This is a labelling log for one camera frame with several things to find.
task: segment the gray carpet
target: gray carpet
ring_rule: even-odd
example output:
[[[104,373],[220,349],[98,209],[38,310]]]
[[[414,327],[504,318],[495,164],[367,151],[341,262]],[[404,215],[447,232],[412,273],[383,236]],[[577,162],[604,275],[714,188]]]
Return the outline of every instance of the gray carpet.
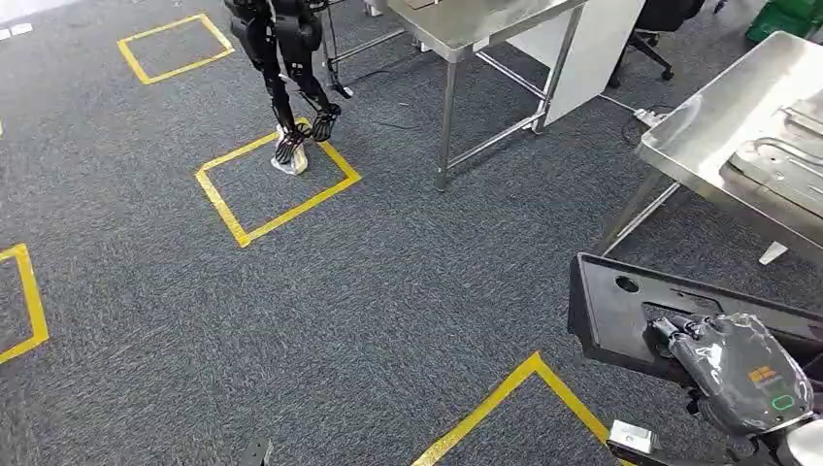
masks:
[[[646,173],[621,137],[625,111],[594,100],[438,194],[444,65],[398,38],[343,67],[356,96],[332,144],[363,180],[242,250],[194,173],[273,130],[260,76],[231,38],[235,53],[143,85],[116,46],[201,12],[227,33],[220,3],[83,0],[0,43],[0,248],[28,246],[50,332],[0,366],[0,463],[234,464],[265,436],[275,464],[408,465],[535,350],[604,423],[654,425],[680,454],[700,438],[701,456],[721,455],[725,440],[676,406],[676,387],[586,361],[565,332],[569,260]],[[761,4],[703,11],[665,37],[670,83],[630,52],[609,95],[677,104],[746,52]],[[395,27],[353,0],[335,15],[342,48]],[[169,38],[135,45],[150,75],[214,52]],[[522,54],[491,53],[544,76]],[[483,63],[463,83],[456,150],[534,108]],[[335,182],[313,150],[305,184],[273,173],[263,149],[214,169],[214,184],[254,227]],[[761,267],[769,242],[684,191],[615,257],[819,310],[821,267],[791,252]],[[7,344],[26,337],[14,334],[24,309],[14,269],[0,278]],[[611,460],[530,379],[441,464]]]

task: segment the black plastic panel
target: black plastic panel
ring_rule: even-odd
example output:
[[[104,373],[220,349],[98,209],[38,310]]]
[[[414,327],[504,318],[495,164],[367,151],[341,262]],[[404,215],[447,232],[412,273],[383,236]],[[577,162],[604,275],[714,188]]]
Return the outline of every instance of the black plastic panel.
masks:
[[[586,357],[690,384],[682,367],[647,341],[649,306],[685,315],[754,314],[801,365],[823,353],[822,315],[586,253],[572,261],[569,331]]]

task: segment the yellow tape square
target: yellow tape square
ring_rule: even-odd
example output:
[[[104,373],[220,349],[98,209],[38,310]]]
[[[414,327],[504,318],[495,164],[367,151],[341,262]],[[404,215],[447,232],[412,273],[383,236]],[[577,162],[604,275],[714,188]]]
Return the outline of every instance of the yellow tape square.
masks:
[[[609,439],[609,430],[597,419],[586,405],[584,405],[572,390],[560,380],[557,375],[541,359],[538,351],[534,352],[528,359],[520,363],[514,372],[485,399],[475,410],[462,419],[457,425],[443,435],[429,449],[417,458],[411,466],[434,466],[445,454],[458,442],[463,440],[469,432],[477,427],[480,422],[489,415],[498,405],[518,388],[526,379],[536,375],[543,379],[551,391],[556,394],[572,413],[597,437],[602,444]],[[634,466],[632,463],[619,460],[621,466]]]
[[[309,121],[305,118],[300,118],[298,123],[309,124]],[[281,214],[280,216],[275,217],[274,219],[268,221],[264,225],[255,228],[249,232],[246,232],[243,229],[243,226],[237,221],[237,218],[232,214],[231,209],[229,206],[226,205],[225,201],[223,201],[222,196],[220,193],[217,192],[217,189],[212,184],[212,180],[209,179],[209,176],[206,174],[209,170],[213,169],[217,165],[221,165],[229,160],[233,160],[241,155],[248,153],[252,150],[255,150],[264,144],[271,143],[279,136],[278,133],[272,133],[267,136],[263,136],[262,138],[254,141],[252,143],[246,144],[245,146],[237,149],[232,150],[231,152],[222,155],[212,161],[206,162],[200,167],[200,170],[194,175],[197,179],[197,182],[203,187],[203,190],[206,191],[206,195],[209,196],[209,200],[212,201],[214,204],[214,208],[217,209],[217,213],[220,214],[220,217],[223,219],[223,222],[229,228],[232,235],[234,236],[237,243],[240,245],[241,248],[245,248],[248,246],[252,241],[260,238],[261,236],[269,233],[270,231],[274,230],[275,228],[287,223],[288,221],[292,220],[296,216],[299,216],[305,211],[312,209],[317,204],[325,201],[326,199],[334,196],[335,194],[347,189],[349,186],[357,183],[360,181],[360,174],[358,174],[351,165],[346,162],[342,155],[337,152],[334,147],[329,143],[317,143],[323,152],[332,159],[332,161],[340,168],[346,177],[340,181],[339,183],[320,191],[316,195],[312,196],[309,200],[300,204],[299,206],[292,208],[285,213]]]
[[[143,67],[140,66],[140,62],[137,61],[137,58],[135,58],[134,53],[132,53],[132,51],[128,48],[128,43],[131,42],[131,41],[134,41],[135,39],[140,39],[142,37],[150,36],[151,34],[155,34],[157,32],[165,31],[167,29],[171,29],[173,27],[180,26],[181,24],[186,24],[188,22],[197,21],[197,20],[202,22],[203,25],[206,26],[206,29],[209,29],[209,32],[211,32],[212,35],[214,35],[214,37],[217,38],[217,40],[220,42],[220,44],[223,45],[224,50],[222,52],[218,53],[215,56],[210,56],[209,58],[204,58],[200,61],[195,61],[194,63],[191,63],[189,65],[182,66],[182,67],[180,67],[176,70],[168,71],[166,73],[163,73],[162,75],[158,75],[158,76],[155,76],[155,77],[150,77],[149,75],[146,74],[146,71],[143,70]],[[224,56],[226,56],[229,53],[234,51],[234,47],[232,47],[229,40],[226,39],[226,36],[224,36],[223,33],[220,32],[220,30],[217,29],[216,26],[214,26],[214,23],[209,19],[209,17],[207,17],[206,14],[203,14],[203,13],[201,13],[200,15],[195,15],[193,17],[185,17],[185,18],[183,18],[181,20],[178,20],[178,21],[175,21],[171,24],[166,24],[165,26],[155,27],[154,29],[151,29],[149,31],[141,32],[140,34],[135,34],[135,35],[133,35],[131,37],[127,37],[125,39],[120,39],[119,41],[117,41],[117,47],[120,49],[120,53],[123,54],[123,57],[126,59],[126,62],[129,64],[131,69],[134,71],[134,74],[137,75],[137,78],[143,84],[152,84],[152,83],[157,83],[158,81],[163,81],[167,78],[171,78],[175,75],[179,75],[180,73],[185,73],[186,71],[193,70],[193,69],[195,69],[197,67],[200,67],[200,66],[203,66],[207,63],[211,63],[215,60],[219,60],[220,58],[222,58],[222,57],[224,57]]]
[[[23,286],[23,296],[25,298],[28,318],[31,323],[31,337],[28,340],[18,343],[0,352],[0,364],[13,357],[37,347],[45,340],[49,339],[49,330],[46,328],[46,316],[43,313],[43,303],[40,302],[40,292],[37,289],[37,281],[34,278],[34,269],[31,267],[31,260],[28,256],[28,249],[25,244],[19,244],[7,250],[0,251],[0,262],[14,258],[17,262],[17,271],[20,274],[20,282]]]

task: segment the green indicator light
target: green indicator light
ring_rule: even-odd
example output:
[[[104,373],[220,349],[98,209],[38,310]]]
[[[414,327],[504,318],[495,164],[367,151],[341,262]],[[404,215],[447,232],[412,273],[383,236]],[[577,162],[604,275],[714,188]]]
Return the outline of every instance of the green indicator light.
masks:
[[[778,411],[785,411],[795,406],[795,399],[789,395],[778,396],[772,400],[772,406]]]

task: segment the metal table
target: metal table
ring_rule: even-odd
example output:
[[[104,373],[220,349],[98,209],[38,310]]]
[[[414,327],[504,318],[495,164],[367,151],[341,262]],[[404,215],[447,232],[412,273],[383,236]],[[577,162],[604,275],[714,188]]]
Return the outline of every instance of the metal table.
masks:
[[[823,261],[823,218],[727,163],[778,109],[823,88],[821,63],[823,47],[774,33],[647,131],[638,155],[655,170],[609,228],[597,253],[609,253],[685,185],[769,239]],[[663,174],[675,183],[637,214]]]
[[[341,53],[331,61],[336,63],[350,58],[404,32],[410,32],[417,41],[448,62],[445,80],[443,131],[440,153],[436,159],[437,174],[435,178],[435,188],[443,191],[445,190],[446,175],[449,169],[502,141],[519,129],[530,127],[535,133],[540,133],[543,130],[548,115],[548,107],[560,81],[560,73],[569,55],[572,39],[575,36],[585,2],[586,0],[441,0],[441,3],[437,5],[415,10],[406,3],[406,0],[368,0],[368,3],[377,7],[381,12],[399,20],[403,25],[403,29],[393,31]],[[504,42],[521,32],[558,17],[568,10],[573,11],[557,62],[542,88],[529,83],[511,69],[481,51],[485,47]],[[449,145],[458,68],[462,61],[474,55],[477,55],[477,57],[514,82],[535,94],[540,100],[540,105],[533,115],[518,121],[473,149],[452,157]]]

